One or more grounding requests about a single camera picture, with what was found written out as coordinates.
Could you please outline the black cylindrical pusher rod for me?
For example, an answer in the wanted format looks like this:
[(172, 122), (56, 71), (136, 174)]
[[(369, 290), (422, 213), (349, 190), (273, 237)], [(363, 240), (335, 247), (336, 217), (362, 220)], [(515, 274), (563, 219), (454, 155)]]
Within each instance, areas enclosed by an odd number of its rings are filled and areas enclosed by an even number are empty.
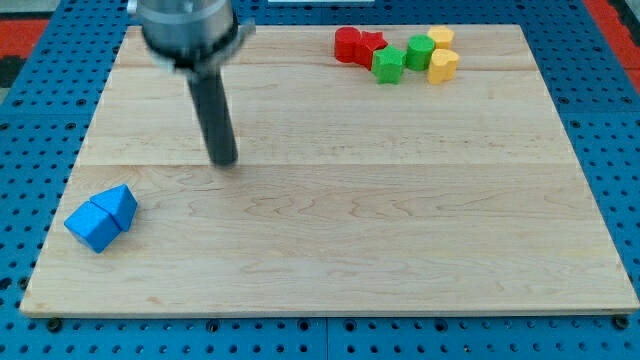
[(234, 165), (238, 152), (221, 73), (199, 74), (188, 84), (211, 163)]

